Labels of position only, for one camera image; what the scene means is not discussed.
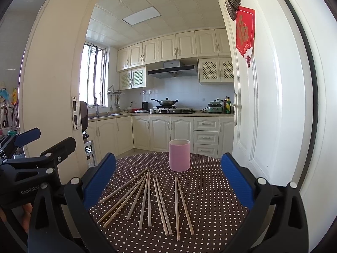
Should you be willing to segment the person's left hand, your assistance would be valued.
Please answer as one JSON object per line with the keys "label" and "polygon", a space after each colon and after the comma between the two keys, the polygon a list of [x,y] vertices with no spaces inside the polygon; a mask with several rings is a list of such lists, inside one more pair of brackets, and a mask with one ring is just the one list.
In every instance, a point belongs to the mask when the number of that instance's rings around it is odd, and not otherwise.
{"label": "person's left hand", "polygon": [[33,206],[31,205],[31,203],[28,203],[26,205],[23,205],[22,208],[23,208],[23,215],[21,225],[25,230],[25,232],[28,233]]}

